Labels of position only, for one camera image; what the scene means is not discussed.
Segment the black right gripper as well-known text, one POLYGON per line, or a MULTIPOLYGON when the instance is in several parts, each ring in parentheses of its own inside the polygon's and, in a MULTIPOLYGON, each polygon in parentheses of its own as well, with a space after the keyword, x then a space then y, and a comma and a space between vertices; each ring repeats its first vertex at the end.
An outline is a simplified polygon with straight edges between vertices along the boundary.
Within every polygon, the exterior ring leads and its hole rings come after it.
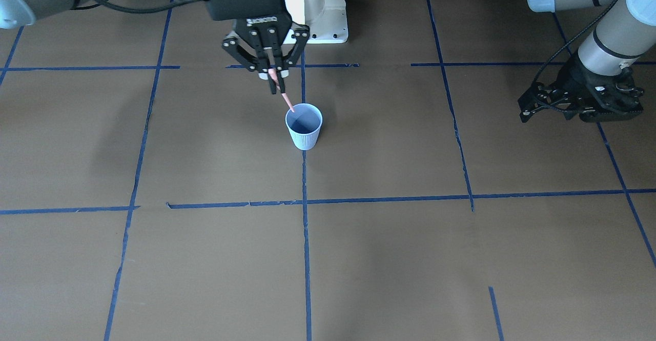
POLYGON ((266 74, 277 94, 283 71, 296 65, 309 41, 310 28, 292 21, 285 0, 208 0, 214 21, 232 21, 222 48, 247 70, 266 74))

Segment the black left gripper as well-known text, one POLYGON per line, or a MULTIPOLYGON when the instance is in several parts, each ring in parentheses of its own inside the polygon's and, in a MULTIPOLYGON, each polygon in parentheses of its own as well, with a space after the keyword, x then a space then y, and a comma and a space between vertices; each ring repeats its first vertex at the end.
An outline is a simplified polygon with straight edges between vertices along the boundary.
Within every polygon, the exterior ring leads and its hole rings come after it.
POLYGON ((537 112, 553 110, 567 121, 576 116, 584 122, 629 121, 644 111, 642 95, 630 66, 617 75, 599 75, 572 56, 552 84, 534 82, 518 98, 519 117, 525 123, 537 112))

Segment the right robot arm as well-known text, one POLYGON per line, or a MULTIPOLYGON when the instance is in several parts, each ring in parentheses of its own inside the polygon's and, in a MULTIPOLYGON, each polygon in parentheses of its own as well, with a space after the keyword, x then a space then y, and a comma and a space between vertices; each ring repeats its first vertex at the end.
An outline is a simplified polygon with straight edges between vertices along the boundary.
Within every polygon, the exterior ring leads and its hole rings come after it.
POLYGON ((232 21, 222 48, 249 72, 284 94, 284 78, 310 39, 310 28, 293 21, 285 0, 173 0, 150 8, 129 8, 111 0, 2 0, 2 28, 14 29, 64 11, 105 7, 128 14, 154 14, 203 2, 214 21, 232 21))

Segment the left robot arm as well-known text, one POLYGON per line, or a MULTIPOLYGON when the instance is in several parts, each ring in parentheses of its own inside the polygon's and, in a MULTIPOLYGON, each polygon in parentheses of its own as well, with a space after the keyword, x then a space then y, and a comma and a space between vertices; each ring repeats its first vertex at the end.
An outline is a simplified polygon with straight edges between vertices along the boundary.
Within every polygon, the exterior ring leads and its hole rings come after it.
POLYGON ((518 98, 520 120, 553 110, 584 122, 629 121, 643 112, 644 89, 633 80, 632 65, 655 41, 655 0, 527 0, 534 12, 602 11, 565 45, 582 39, 555 81, 539 82, 537 73, 518 98))

